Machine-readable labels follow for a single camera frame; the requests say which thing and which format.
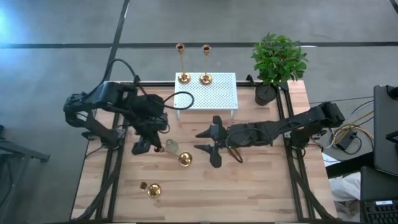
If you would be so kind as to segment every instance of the green leaves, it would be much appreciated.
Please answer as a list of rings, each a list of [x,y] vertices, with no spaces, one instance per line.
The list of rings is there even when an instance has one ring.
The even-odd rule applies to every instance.
[[[307,68],[307,65],[304,62],[300,62],[296,65],[296,70],[304,70]]]
[[[254,44],[251,58],[256,61],[255,70],[264,84],[276,85],[303,77],[308,62],[302,53],[300,42],[293,42],[284,35],[267,34]]]

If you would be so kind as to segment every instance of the white perforated stand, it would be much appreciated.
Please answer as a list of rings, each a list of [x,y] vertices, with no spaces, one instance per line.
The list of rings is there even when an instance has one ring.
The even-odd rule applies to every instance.
[[[235,73],[208,73],[213,78],[209,85],[200,83],[200,76],[204,72],[188,72],[191,80],[186,84],[178,81],[179,74],[175,74],[174,92],[187,91],[193,95],[195,101],[189,110],[231,110],[231,118],[234,118],[234,112],[238,109]],[[187,94],[179,94],[174,98],[174,107],[186,107],[191,101]],[[180,119],[180,111],[176,112],[177,119]]]

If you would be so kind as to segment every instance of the black plant pot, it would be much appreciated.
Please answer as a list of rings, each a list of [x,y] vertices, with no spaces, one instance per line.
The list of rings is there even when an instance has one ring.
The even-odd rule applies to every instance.
[[[260,106],[264,106],[276,98],[276,88],[262,83],[256,86],[256,96],[254,100]]]

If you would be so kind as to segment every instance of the keyboard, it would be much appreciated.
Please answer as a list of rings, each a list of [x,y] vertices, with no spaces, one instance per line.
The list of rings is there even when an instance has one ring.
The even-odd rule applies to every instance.
[[[365,201],[362,206],[368,223],[398,223],[398,200]]]

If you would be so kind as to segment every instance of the black floor stripe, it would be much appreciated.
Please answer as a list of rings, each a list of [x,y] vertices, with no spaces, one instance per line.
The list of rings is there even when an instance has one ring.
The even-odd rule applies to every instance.
[[[175,48],[176,43],[126,43],[119,44],[119,48],[124,49],[161,49]],[[202,47],[208,44],[212,47],[253,47],[255,42],[204,42],[204,43],[184,43],[185,47]],[[385,47],[398,46],[397,41],[389,42],[302,42],[302,47]]]
[[[367,99],[367,98],[373,98],[373,96],[364,96],[364,97],[348,98],[348,99],[342,99],[342,100],[326,100],[326,101],[319,101],[319,102],[313,102],[313,103],[339,102],[339,101],[346,101],[346,100],[361,100],[361,99]]]
[[[105,49],[112,44],[0,44],[0,49]]]
[[[173,49],[176,43],[122,43],[119,44],[121,29],[117,30],[114,44],[0,44],[0,49],[105,49],[112,48],[112,53],[120,49]],[[204,42],[184,43],[186,47],[200,48],[205,44],[212,47],[253,47],[255,42]],[[388,42],[302,42],[302,47],[398,47],[397,41]]]
[[[122,30],[124,21],[126,19],[127,9],[129,7],[130,0],[124,0],[122,11],[120,12],[119,24],[118,28],[116,29],[116,33],[114,35],[113,44],[111,53],[109,54],[108,63],[107,65],[115,58],[116,52],[118,51],[118,45],[120,41],[120,37],[122,36]],[[111,78],[112,69],[109,69],[109,72],[105,76],[105,80],[109,80]]]
[[[396,13],[398,14],[398,4],[396,0],[390,0],[392,7],[396,10]]]

